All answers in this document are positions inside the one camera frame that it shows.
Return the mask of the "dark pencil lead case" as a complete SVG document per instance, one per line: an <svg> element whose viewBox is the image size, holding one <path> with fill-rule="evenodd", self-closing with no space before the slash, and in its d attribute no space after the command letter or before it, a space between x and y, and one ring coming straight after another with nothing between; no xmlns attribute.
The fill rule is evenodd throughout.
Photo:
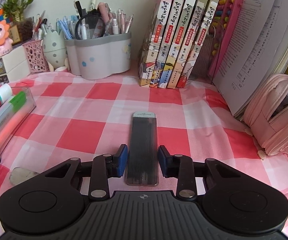
<svg viewBox="0 0 288 240"><path fill-rule="evenodd" d="M158 180L156 115L153 112L135 112L132 116L126 183L155 186Z"/></svg>

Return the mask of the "egg shaped pen holder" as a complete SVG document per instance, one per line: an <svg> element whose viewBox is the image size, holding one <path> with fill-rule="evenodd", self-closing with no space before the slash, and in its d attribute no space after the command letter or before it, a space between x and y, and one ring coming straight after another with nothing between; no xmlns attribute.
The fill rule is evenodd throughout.
<svg viewBox="0 0 288 240"><path fill-rule="evenodd" d="M62 32L58 34L56 30L49 31L43 38L42 50L51 72L70 70Z"/></svg>

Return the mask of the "green capped marker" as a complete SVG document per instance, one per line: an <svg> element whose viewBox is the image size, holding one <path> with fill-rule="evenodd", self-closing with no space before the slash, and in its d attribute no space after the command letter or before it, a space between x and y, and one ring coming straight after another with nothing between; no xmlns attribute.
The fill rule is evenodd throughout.
<svg viewBox="0 0 288 240"><path fill-rule="evenodd" d="M0 129L22 108L26 101L26 93L20 91L0 107Z"/></svg>

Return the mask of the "white eraser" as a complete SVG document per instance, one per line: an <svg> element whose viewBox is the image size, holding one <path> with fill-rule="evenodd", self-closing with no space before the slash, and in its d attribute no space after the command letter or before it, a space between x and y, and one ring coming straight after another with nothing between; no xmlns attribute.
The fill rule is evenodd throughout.
<svg viewBox="0 0 288 240"><path fill-rule="evenodd" d="M12 170L9 181L11 185L16 186L20 183L27 181L30 178L37 176L39 173L25 168L16 167Z"/></svg>

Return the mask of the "pink perforated pen basket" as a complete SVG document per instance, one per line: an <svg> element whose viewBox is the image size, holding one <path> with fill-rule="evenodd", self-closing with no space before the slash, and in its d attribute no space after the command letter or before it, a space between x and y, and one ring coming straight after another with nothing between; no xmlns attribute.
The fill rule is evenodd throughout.
<svg viewBox="0 0 288 240"><path fill-rule="evenodd" d="M48 63L44 57L42 40L33 40L24 43L24 52L31 73L48 72Z"/></svg>

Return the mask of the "white spine book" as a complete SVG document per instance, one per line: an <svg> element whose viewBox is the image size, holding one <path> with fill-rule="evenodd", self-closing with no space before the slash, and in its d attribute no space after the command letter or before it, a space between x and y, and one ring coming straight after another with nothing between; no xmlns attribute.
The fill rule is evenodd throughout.
<svg viewBox="0 0 288 240"><path fill-rule="evenodd" d="M211 26L212 19L215 15L215 10L217 8L218 2L219 2L219 0L209 0L208 1L204 16L202 18L200 27L199 27L197 35L196 35L196 38L194 40L194 45L193 45L192 51L190 53L190 59L196 60L199 53L200 53L201 47L202 47L203 42L206 38L209 27Z"/></svg>

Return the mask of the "pink abacus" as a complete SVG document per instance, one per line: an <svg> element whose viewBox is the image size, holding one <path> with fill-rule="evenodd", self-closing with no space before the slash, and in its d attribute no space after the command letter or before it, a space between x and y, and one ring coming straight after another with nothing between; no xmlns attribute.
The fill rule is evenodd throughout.
<svg viewBox="0 0 288 240"><path fill-rule="evenodd" d="M233 35L243 0L219 0L212 20L213 41L208 76L213 78L219 70Z"/></svg>

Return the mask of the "white grey pen holder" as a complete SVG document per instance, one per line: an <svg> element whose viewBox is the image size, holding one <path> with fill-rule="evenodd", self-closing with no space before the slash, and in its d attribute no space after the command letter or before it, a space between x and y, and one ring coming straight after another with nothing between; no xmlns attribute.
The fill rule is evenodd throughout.
<svg viewBox="0 0 288 240"><path fill-rule="evenodd" d="M98 80L130 69L131 33L65 40L71 73Z"/></svg>

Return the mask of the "pink highlighter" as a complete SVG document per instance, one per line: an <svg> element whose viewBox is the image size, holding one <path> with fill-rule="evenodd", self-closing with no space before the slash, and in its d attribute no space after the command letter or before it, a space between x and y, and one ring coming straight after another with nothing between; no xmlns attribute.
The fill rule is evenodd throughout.
<svg viewBox="0 0 288 240"><path fill-rule="evenodd" d="M15 131L23 123L24 119L27 117L27 111L24 109L19 110L14 116L9 120L5 127L1 130L0 133L0 155L4 151L5 147L13 137Z"/></svg>

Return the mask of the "clear plastic organizer box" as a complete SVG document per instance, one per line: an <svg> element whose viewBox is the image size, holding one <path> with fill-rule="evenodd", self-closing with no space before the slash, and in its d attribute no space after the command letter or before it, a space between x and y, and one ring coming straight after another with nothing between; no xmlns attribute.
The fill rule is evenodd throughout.
<svg viewBox="0 0 288 240"><path fill-rule="evenodd" d="M0 155L25 118L36 107L29 87L14 87L15 93L0 107Z"/></svg>

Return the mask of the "rubik's cube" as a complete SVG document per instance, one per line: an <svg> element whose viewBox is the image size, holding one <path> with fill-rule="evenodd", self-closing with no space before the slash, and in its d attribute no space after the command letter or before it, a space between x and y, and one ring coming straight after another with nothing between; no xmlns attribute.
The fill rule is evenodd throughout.
<svg viewBox="0 0 288 240"><path fill-rule="evenodd" d="M6 23L9 23L7 16L5 16L3 9L0 9L0 21L5 20Z"/></svg>

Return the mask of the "magnifying glass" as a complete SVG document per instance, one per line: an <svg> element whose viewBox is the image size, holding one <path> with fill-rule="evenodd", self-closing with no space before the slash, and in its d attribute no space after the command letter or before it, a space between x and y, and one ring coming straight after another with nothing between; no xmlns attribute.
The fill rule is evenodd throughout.
<svg viewBox="0 0 288 240"><path fill-rule="evenodd" d="M100 16L86 15L78 20L75 26L76 40L90 40L103 37L105 23Z"/></svg>

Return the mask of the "green bamboo plant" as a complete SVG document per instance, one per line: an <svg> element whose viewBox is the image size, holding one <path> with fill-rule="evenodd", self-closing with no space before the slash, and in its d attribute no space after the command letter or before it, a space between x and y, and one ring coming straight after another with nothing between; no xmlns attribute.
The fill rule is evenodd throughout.
<svg viewBox="0 0 288 240"><path fill-rule="evenodd" d="M13 22L21 22L24 20L25 9L33 3L34 0L6 0L2 9L7 18Z"/></svg>

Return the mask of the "open printed paper book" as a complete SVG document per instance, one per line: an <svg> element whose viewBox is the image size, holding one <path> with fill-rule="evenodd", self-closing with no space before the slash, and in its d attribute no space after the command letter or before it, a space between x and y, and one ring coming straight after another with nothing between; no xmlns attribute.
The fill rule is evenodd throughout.
<svg viewBox="0 0 288 240"><path fill-rule="evenodd" d="M288 45L288 0L243 0L222 59L209 70L232 115L239 116Z"/></svg>

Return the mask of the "pink pencil case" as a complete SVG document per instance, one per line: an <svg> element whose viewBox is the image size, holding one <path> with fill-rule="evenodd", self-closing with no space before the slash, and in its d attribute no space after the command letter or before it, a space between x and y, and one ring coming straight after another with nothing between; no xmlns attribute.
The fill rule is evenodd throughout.
<svg viewBox="0 0 288 240"><path fill-rule="evenodd" d="M265 154L288 150L288 75L271 75L255 92L243 120Z"/></svg>

